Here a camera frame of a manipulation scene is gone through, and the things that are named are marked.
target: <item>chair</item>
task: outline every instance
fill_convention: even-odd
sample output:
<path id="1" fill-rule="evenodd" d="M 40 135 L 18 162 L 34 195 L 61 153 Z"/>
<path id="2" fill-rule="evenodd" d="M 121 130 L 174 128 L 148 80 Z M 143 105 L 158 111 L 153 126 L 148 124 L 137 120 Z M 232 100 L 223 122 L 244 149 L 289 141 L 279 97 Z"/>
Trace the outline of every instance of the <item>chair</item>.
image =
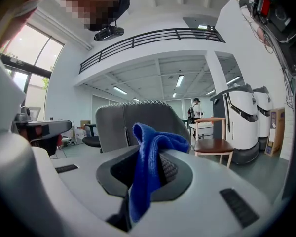
<path id="1" fill-rule="evenodd" d="M 139 122 L 158 132 L 181 135 L 189 142 L 189 132 L 174 110 L 161 101 L 128 102 L 101 106 L 95 114 L 103 152 L 138 145 L 133 126 Z"/>
<path id="2" fill-rule="evenodd" d="M 84 137 L 82 142 L 93 148 L 100 148 L 100 153 L 102 153 L 102 148 L 100 144 L 100 139 L 98 136 L 95 136 L 93 128 L 96 127 L 95 124 L 86 124 L 84 126 L 84 130 L 89 135 L 88 137 Z"/>
<path id="3" fill-rule="evenodd" d="M 222 156 L 229 155 L 227 168 L 230 167 L 234 148 L 225 140 L 226 126 L 225 118 L 202 118 L 195 121 L 196 137 L 198 138 L 198 124 L 202 122 L 222 122 L 222 139 L 203 139 L 197 140 L 194 146 L 195 155 L 215 155 L 221 156 L 219 163 L 222 163 Z"/>

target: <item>gray chair backrest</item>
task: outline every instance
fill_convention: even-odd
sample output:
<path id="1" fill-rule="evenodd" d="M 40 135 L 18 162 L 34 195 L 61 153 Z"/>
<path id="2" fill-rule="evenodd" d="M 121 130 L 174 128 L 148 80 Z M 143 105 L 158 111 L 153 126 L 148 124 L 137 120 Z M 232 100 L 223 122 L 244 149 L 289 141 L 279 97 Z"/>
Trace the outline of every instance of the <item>gray chair backrest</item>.
<path id="1" fill-rule="evenodd" d="M 190 135 L 174 110 L 161 101 L 129 102 L 100 107 L 95 114 L 103 152 L 138 145 L 133 135 L 135 123 L 142 123 L 158 132 L 181 135 L 190 142 Z"/>

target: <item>wooden chair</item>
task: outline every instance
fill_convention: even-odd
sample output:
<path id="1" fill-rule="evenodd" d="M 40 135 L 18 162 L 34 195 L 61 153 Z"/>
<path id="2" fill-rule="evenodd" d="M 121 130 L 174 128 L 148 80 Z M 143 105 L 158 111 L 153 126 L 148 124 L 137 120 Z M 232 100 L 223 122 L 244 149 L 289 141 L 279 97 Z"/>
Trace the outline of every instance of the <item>wooden chair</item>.
<path id="1" fill-rule="evenodd" d="M 222 139 L 198 139 L 198 124 L 202 122 L 222 122 Z M 195 155 L 216 155 L 221 156 L 219 163 L 222 163 L 222 156 L 229 155 L 227 168 L 229 168 L 234 148 L 225 140 L 226 125 L 225 118 L 202 118 L 195 121 L 196 138 L 194 150 Z"/>

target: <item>office chair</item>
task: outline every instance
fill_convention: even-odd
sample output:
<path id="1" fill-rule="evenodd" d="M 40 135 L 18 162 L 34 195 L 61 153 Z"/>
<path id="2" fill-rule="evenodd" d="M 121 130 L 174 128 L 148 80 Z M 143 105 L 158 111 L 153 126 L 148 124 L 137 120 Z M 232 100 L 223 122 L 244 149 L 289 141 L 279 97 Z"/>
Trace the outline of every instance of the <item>office chair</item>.
<path id="1" fill-rule="evenodd" d="M 30 110 L 30 116 L 31 116 L 32 121 L 37 121 L 41 107 L 30 106 L 28 108 Z"/>
<path id="2" fill-rule="evenodd" d="M 94 127 L 96 127 L 95 124 L 86 124 L 84 126 L 84 130 L 87 133 L 87 137 L 84 137 L 82 139 L 82 142 L 90 147 L 100 148 L 100 153 L 102 153 L 99 137 L 94 134 Z"/>
<path id="3" fill-rule="evenodd" d="M 158 132 L 181 135 L 190 142 L 190 135 L 174 110 L 161 101 L 128 102 L 101 106 L 95 114 L 103 152 L 138 145 L 133 125 L 142 123 Z"/>

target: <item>person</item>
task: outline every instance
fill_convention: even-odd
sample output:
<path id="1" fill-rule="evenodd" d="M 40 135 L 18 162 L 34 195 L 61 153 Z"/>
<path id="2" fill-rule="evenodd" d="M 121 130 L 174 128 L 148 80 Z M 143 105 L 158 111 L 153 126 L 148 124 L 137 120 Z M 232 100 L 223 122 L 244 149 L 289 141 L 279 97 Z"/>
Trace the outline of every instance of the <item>person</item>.
<path id="1" fill-rule="evenodd" d="M 250 14 L 250 11 L 248 10 L 247 4 L 245 2 L 242 3 L 242 1 L 245 1 L 245 0 L 237 0 L 237 1 L 239 2 L 242 15 L 245 17 L 245 20 L 249 23 L 249 25 L 250 25 L 251 29 L 254 31 L 254 34 L 256 35 L 256 37 L 258 37 L 261 42 L 270 46 L 268 41 L 265 39 L 262 28 L 253 20 L 251 14 Z"/>
<path id="2" fill-rule="evenodd" d="M 2 27 L 0 33 L 0 48 L 26 24 L 42 0 L 16 0 L 15 8 L 9 13 L 10 22 Z M 77 13 L 85 27 L 91 31 L 99 31 L 116 21 L 130 5 L 129 0 L 64 0 L 66 7 Z"/>
<path id="3" fill-rule="evenodd" d="M 199 101 L 198 98 L 194 98 L 194 99 L 193 99 L 192 108 L 193 108 L 193 110 L 194 110 L 194 114 L 195 114 L 195 116 L 192 118 L 192 124 L 195 124 L 195 121 L 196 121 L 197 119 L 200 119 L 200 118 L 201 118 L 201 115 L 203 114 L 203 113 L 201 112 L 201 107 L 200 107 L 199 103 L 200 103 L 200 101 Z"/>

